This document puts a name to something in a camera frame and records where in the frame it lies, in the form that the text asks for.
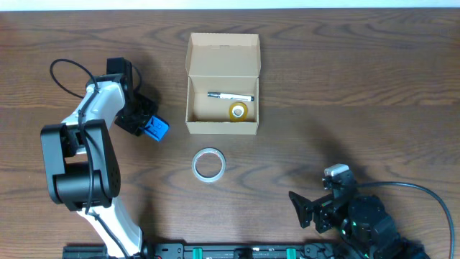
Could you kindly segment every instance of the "cardboard box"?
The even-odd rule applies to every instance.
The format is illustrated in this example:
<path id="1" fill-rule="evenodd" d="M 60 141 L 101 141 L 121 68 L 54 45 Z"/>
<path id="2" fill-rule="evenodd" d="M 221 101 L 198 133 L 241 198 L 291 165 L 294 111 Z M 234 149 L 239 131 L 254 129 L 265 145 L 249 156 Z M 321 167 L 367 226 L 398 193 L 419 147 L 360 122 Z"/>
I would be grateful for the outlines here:
<path id="1" fill-rule="evenodd" d="M 255 135 L 259 126 L 259 35 L 192 33 L 188 41 L 185 123 L 191 134 Z M 208 92 L 245 94 L 254 101 L 245 122 L 231 122 L 235 100 L 208 97 Z"/>

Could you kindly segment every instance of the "marker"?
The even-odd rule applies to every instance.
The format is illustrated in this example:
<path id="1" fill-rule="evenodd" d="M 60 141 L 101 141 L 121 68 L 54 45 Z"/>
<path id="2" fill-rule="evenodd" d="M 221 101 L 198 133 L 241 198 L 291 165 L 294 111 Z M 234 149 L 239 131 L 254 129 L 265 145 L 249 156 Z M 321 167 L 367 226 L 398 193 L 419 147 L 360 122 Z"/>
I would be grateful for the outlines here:
<path id="1" fill-rule="evenodd" d="M 208 92 L 208 97 L 220 98 L 220 99 L 230 99 L 237 101 L 254 101 L 253 96 L 245 96 L 242 94 L 226 94 L 226 93 L 216 93 Z"/>

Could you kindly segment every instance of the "blue eraser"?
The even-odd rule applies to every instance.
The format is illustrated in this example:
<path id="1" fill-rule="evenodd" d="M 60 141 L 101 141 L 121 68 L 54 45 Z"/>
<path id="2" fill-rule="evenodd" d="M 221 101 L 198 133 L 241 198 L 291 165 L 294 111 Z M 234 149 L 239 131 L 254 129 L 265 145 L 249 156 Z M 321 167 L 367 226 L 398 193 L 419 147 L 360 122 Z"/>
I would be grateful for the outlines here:
<path id="1" fill-rule="evenodd" d="M 162 119 L 152 116 L 148 123 L 144 127 L 144 133 L 149 135 L 156 141 L 160 141 L 166 132 L 169 130 L 170 125 L 164 122 Z"/>

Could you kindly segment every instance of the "wood grain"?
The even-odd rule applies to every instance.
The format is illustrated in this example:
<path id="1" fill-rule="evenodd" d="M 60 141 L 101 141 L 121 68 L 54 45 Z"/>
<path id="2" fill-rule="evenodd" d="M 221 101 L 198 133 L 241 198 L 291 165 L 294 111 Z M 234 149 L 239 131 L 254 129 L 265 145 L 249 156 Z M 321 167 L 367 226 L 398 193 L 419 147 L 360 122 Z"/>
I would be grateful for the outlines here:
<path id="1" fill-rule="evenodd" d="M 260 35 L 257 136 L 188 134 L 191 32 Z M 101 242 L 51 202 L 39 134 L 79 102 L 52 82 L 49 64 L 70 58 L 102 74 L 117 56 L 139 67 L 142 93 L 160 99 L 171 126 L 162 142 L 110 131 L 121 197 L 153 240 L 337 238 L 302 230 L 288 199 L 288 191 L 325 195 L 322 170 L 334 163 L 349 164 L 361 182 L 431 188 L 460 225 L 458 9 L 12 12 L 0 13 L 0 257 L 59 258 L 68 243 Z M 56 75 L 83 93 L 83 72 L 62 64 Z M 212 185 L 190 169 L 203 147 L 227 159 Z M 420 240 L 431 258 L 447 258 L 449 230 L 436 201 L 403 188 L 367 191 L 382 197 L 404 236 Z"/>

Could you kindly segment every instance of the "tape roll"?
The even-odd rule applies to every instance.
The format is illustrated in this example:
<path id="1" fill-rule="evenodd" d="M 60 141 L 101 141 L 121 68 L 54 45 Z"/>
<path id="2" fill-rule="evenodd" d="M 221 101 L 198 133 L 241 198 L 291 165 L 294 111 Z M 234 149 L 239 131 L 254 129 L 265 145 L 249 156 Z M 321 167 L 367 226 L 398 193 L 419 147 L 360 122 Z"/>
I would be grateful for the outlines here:
<path id="1" fill-rule="evenodd" d="M 247 117 L 246 104 L 240 101 L 233 103 L 229 108 L 229 116 L 233 122 L 243 122 Z"/>
<path id="2" fill-rule="evenodd" d="M 222 163 L 221 170 L 215 176 L 206 177 L 206 176 L 202 175 L 200 172 L 198 172 L 198 169 L 196 168 L 196 163 L 197 163 L 198 159 L 204 154 L 217 155 L 218 158 L 221 160 L 221 163 Z M 202 149 L 202 150 L 198 151 L 196 153 L 196 155 L 193 157 L 193 160 L 192 160 L 193 173 L 195 174 L 196 178 L 198 178 L 198 180 L 200 180 L 202 182 L 205 182 L 205 183 L 212 183 L 212 182 L 215 182 L 215 181 L 219 180 L 224 175 L 225 166 L 226 166 L 225 157 L 222 154 L 222 152 L 217 150 L 216 148 L 212 148 L 212 147 L 205 148 L 205 149 Z"/>

